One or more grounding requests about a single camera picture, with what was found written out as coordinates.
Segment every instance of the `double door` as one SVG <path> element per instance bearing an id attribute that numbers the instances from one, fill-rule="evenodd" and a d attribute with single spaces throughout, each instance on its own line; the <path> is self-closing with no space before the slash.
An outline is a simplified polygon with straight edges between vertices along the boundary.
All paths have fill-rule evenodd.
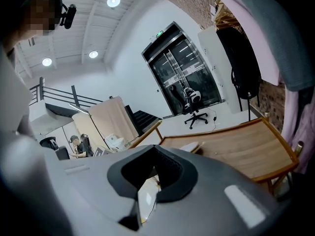
<path id="1" fill-rule="evenodd" d="M 184 88 L 192 88 L 200 91 L 205 106 L 219 102 L 218 89 L 211 73 L 186 38 L 174 41 L 152 63 L 154 75 L 174 115 L 181 114 L 183 107 L 171 88 L 176 88 L 177 96 L 183 101 Z"/>

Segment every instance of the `beige curtain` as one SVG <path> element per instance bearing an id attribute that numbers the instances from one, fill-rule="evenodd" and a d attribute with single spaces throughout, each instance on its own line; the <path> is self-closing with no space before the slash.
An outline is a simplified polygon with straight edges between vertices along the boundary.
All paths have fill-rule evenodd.
<path id="1" fill-rule="evenodd" d="M 92 106 L 88 108 L 88 111 L 103 137 L 113 133 L 118 138 L 123 137 L 126 143 L 138 137 L 138 133 L 126 112 L 120 97 Z M 75 114 L 72 119 L 79 132 L 89 136 L 93 151 L 96 151 L 99 146 L 106 148 L 104 141 L 100 137 L 88 115 L 78 113 Z"/>

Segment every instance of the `chair base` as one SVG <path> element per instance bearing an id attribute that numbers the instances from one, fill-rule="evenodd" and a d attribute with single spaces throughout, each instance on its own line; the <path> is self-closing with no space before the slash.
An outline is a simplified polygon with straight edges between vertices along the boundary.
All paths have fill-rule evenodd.
<path id="1" fill-rule="evenodd" d="M 188 120 L 185 120 L 184 123 L 187 124 L 187 121 L 191 121 L 192 120 L 189 129 L 192 129 L 192 126 L 193 126 L 193 124 L 194 124 L 194 122 L 196 120 L 204 120 L 205 124 L 208 124 L 208 121 L 205 118 L 201 118 L 202 116 L 206 116 L 207 117 L 208 114 L 204 113 L 204 114 L 201 114 L 201 115 L 196 115 L 195 113 L 192 113 L 192 117 L 190 119 L 188 119 Z"/>

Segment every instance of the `ceiling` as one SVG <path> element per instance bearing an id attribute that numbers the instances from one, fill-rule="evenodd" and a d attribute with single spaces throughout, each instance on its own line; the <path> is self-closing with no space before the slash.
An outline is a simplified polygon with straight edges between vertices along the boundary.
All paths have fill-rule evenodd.
<path id="1" fill-rule="evenodd" d="M 30 46 L 28 40 L 22 41 L 16 48 L 17 72 L 22 78 L 31 78 L 40 69 L 58 69 L 64 60 L 72 62 L 90 62 L 89 53 L 98 51 L 96 60 L 103 60 L 110 40 L 135 0 L 121 0 L 112 9 L 107 0 L 63 0 L 68 7 L 77 6 L 71 29 L 58 26 L 49 36 L 37 36 L 35 45 Z M 51 58 L 53 64 L 42 65 L 44 58 Z"/>

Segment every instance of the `pink garment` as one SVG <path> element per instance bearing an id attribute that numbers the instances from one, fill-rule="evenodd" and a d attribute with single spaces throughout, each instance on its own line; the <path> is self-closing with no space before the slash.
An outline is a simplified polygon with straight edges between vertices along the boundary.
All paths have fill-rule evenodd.
<path id="1" fill-rule="evenodd" d="M 299 92 L 291 92 L 285 88 L 284 123 L 282 137 L 291 146 L 293 133 L 299 110 Z"/>
<path id="2" fill-rule="evenodd" d="M 315 151 L 315 92 L 311 103 L 303 109 L 299 127 L 292 140 L 293 150 L 295 150 L 299 141 L 304 142 L 304 147 L 299 157 L 300 164 L 295 172 L 304 174 Z"/>
<path id="3" fill-rule="evenodd" d="M 279 68 L 258 23 L 246 9 L 241 0 L 221 1 L 229 8 L 243 27 L 255 53 L 261 78 L 277 86 L 280 77 Z"/>

